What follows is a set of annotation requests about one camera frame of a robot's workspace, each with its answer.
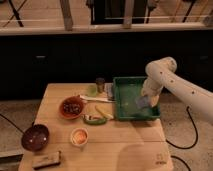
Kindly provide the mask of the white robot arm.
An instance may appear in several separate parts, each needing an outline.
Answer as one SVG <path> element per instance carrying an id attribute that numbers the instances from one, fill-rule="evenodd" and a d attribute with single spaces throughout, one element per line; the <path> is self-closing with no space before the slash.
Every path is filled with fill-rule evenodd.
<path id="1" fill-rule="evenodd" d="M 177 63 L 172 57 L 149 62 L 145 67 L 147 78 L 143 83 L 141 95 L 154 98 L 155 102 L 158 102 L 162 89 L 166 88 L 213 125 L 213 92 L 177 76 L 176 69 Z"/>

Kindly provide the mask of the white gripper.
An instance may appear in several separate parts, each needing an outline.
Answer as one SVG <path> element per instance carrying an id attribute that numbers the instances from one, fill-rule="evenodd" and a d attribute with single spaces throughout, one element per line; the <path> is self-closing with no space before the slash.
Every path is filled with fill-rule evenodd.
<path id="1" fill-rule="evenodd" d="M 159 96 L 149 87 L 143 86 L 141 95 L 148 100 L 148 103 L 151 107 L 154 107 L 158 104 Z"/>

